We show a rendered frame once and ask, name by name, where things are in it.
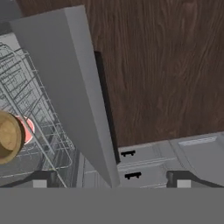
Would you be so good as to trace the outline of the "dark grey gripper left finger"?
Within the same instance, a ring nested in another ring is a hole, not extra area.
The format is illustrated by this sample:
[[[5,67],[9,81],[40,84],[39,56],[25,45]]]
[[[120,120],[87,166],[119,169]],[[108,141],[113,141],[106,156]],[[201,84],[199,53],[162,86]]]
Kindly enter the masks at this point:
[[[10,187],[30,187],[30,188],[54,188],[58,186],[56,181],[57,173],[55,171],[34,171],[27,177],[0,185],[0,188]]]

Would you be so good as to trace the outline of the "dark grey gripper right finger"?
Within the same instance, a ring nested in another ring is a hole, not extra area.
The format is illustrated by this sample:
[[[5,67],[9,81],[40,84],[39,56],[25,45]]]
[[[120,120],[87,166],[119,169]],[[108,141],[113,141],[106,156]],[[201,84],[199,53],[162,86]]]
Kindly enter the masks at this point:
[[[218,185],[213,182],[198,178],[190,171],[168,171],[166,173],[167,188],[224,188],[224,185]]]

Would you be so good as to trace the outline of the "red cup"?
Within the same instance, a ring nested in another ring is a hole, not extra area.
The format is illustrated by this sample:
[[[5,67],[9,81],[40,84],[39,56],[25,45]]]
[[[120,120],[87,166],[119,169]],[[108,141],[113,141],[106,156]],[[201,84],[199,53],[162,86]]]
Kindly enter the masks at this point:
[[[19,115],[17,115],[17,119],[24,126],[24,132],[25,132],[24,143],[25,144],[29,144],[32,141],[32,139],[33,139],[32,134],[35,132],[35,125],[34,125],[33,121],[30,118],[26,117],[26,116],[24,117],[24,119],[25,119],[26,123],[28,124],[28,127],[25,126],[25,123],[24,123],[23,119]]]

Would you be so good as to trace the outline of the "wooden bowl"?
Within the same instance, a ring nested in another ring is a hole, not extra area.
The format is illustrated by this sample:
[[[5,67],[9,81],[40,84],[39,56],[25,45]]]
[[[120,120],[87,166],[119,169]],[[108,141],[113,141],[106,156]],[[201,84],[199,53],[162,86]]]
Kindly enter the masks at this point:
[[[25,128],[11,113],[0,110],[0,165],[9,163],[25,144]]]

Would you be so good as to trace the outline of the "grey dishwasher door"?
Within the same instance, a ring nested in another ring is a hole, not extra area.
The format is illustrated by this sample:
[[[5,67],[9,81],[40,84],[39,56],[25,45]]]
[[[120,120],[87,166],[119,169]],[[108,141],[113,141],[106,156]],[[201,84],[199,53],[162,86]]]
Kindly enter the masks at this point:
[[[10,22],[31,55],[64,131],[111,187],[120,185],[116,157],[85,7],[52,10]]]

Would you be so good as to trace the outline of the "grey dishwasher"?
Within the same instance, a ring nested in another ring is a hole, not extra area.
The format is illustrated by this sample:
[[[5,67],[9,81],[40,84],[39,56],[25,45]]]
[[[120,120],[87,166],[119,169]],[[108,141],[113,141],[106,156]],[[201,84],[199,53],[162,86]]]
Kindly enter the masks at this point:
[[[14,32],[12,31],[12,29],[7,34],[0,34],[0,42],[5,43],[13,50],[17,50],[18,48],[21,48],[24,50],[24,48],[22,46],[20,46],[20,44],[18,43],[17,37],[14,34]],[[73,186],[75,186],[75,184],[76,184],[76,181],[78,178],[78,173],[79,173],[79,168],[85,164],[90,164],[90,163],[82,155],[82,153],[76,149],[75,163],[73,164]]]

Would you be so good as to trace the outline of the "grey drawer front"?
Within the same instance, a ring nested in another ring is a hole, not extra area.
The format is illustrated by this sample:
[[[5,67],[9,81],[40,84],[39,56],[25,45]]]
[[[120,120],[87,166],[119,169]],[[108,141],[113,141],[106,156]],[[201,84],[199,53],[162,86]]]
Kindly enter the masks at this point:
[[[122,151],[136,151],[134,156],[128,155],[123,157]],[[159,160],[171,160],[176,156],[171,145],[164,141],[159,143],[144,143],[119,149],[121,163],[120,167],[126,165],[137,165],[144,162],[154,162]]]
[[[124,177],[126,173],[141,172],[139,178],[127,179]],[[139,166],[131,166],[123,168],[119,171],[121,187],[156,187],[165,185],[167,168],[164,163],[142,164]]]

